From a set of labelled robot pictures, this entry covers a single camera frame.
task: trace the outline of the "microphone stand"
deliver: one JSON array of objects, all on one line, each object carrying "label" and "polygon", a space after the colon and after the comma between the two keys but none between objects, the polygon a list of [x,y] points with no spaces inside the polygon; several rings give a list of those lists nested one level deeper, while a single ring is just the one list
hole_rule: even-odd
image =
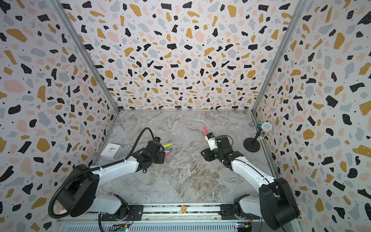
[{"label": "microphone stand", "polygon": [[257,141],[262,131],[258,129],[254,138],[247,138],[243,142],[243,146],[249,152],[258,152],[260,149],[260,143]]}]

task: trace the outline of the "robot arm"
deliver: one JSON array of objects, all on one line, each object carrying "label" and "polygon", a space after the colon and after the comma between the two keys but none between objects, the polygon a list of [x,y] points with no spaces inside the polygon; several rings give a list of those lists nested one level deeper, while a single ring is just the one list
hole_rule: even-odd
[{"label": "robot arm", "polygon": [[[137,138],[133,149],[144,130]],[[161,139],[152,138],[153,140],[148,142],[147,147],[130,153],[125,159],[101,166],[87,167],[84,164],[76,166],[50,200],[49,216],[52,218],[62,218],[67,215],[76,217],[85,212],[103,212],[112,214],[118,220],[123,219],[127,215],[128,203],[119,195],[99,195],[96,194],[96,190],[102,184],[119,176],[140,170],[146,173],[147,168],[153,163],[163,164],[165,149],[160,144]],[[60,215],[54,213],[53,206],[56,200],[66,209],[66,213]]]},{"label": "robot arm", "polygon": [[215,137],[212,133],[207,133],[205,140],[209,148],[204,149],[201,155],[206,161],[218,159],[259,192],[259,197],[242,195],[234,200],[233,211],[237,217],[243,218],[247,213],[252,213],[263,217],[268,226],[276,230],[300,215],[290,186],[284,178],[277,180],[267,175],[239,151],[233,151],[227,135]]}]

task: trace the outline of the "patterned wall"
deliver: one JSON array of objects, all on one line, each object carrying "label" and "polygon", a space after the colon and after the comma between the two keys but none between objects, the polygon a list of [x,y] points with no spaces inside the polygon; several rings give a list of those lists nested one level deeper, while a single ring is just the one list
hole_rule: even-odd
[{"label": "patterned wall", "polygon": [[51,196],[93,163],[113,111],[47,1],[0,7],[0,231],[51,231]]},{"label": "patterned wall", "polygon": [[248,109],[295,0],[63,0],[119,108]]},{"label": "patterned wall", "polygon": [[370,10],[309,1],[257,113],[309,231],[371,231]]}]

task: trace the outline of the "round black base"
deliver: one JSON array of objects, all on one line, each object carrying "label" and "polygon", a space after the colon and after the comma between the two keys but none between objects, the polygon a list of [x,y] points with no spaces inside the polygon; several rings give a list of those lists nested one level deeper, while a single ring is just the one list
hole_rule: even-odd
[{"label": "round black base", "polygon": [[260,143],[257,140],[255,140],[254,143],[251,143],[253,140],[254,138],[245,139],[245,141],[243,142],[243,146],[249,152],[258,152],[260,149]]}]

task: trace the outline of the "marble table surface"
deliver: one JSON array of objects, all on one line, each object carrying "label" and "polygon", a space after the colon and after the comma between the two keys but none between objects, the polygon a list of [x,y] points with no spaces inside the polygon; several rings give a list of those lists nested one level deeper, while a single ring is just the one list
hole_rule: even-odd
[{"label": "marble table surface", "polygon": [[[125,157],[144,127],[152,129],[163,145],[173,143],[164,164],[153,164],[147,171],[127,174],[102,185],[99,193],[119,194],[129,203],[233,202],[243,194],[257,196],[256,190],[240,175],[218,160],[206,162],[200,152],[208,147],[204,125],[215,136],[233,138],[239,151],[255,166],[271,175],[262,149],[246,151],[243,140],[254,137],[250,112],[246,111],[122,111],[109,138],[120,144]],[[151,139],[146,131],[135,150]],[[100,159],[99,164],[108,163]]]}]

